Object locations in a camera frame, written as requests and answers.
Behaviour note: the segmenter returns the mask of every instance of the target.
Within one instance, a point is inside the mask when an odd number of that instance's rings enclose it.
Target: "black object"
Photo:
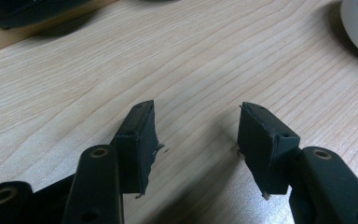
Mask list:
[[[25,182],[0,184],[0,224],[124,223],[122,194],[145,194],[160,147],[154,121],[154,102],[140,103],[110,145],[82,153],[74,175],[35,193]]]
[[[358,178],[333,151],[300,150],[300,138],[266,108],[241,106],[240,153],[268,198],[292,187],[295,223],[358,223]]]
[[[0,0],[0,28],[37,23],[89,0]]]

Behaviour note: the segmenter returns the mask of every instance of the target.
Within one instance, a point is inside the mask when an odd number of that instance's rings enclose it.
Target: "wood grain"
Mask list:
[[[358,176],[358,50],[338,2],[122,0],[0,50],[0,182],[72,174],[149,99],[166,147],[146,195],[125,196],[127,223],[293,222],[288,196],[264,201],[236,155],[244,101]]]
[[[57,27],[63,23],[72,21],[80,16],[93,14],[96,10],[108,6],[117,0],[91,0],[90,2],[74,8],[53,19],[28,25],[21,28],[3,30],[0,29],[0,49],[22,41],[30,36],[40,34],[48,29]]]

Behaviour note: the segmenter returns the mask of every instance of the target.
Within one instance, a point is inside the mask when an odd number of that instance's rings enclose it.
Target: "black clamp jaw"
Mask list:
[[[240,153],[267,199],[286,194],[295,223],[358,223],[358,178],[333,151],[300,137],[265,107],[241,106]]]
[[[0,224],[124,223],[123,193],[145,194],[158,144],[154,102],[134,106],[110,145],[90,147],[76,173],[33,193],[0,184]]]

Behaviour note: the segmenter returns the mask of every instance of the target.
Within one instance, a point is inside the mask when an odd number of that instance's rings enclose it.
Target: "wooden table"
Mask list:
[[[358,50],[338,2],[122,0],[0,50],[0,182],[72,174],[149,99],[166,147],[127,223],[293,222],[237,157],[244,101],[358,176]]]

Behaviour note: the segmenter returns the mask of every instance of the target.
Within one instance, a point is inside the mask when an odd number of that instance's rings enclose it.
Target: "metal rivet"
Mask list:
[[[109,153],[109,151],[106,148],[97,148],[91,151],[89,154],[92,158],[101,158],[106,156]]]
[[[0,204],[10,201],[17,194],[17,189],[13,187],[7,187],[0,189]]]
[[[333,157],[330,155],[330,153],[319,150],[319,149],[315,149],[313,150],[313,155],[315,155],[316,157],[322,159],[322,160],[331,160],[333,159]]]

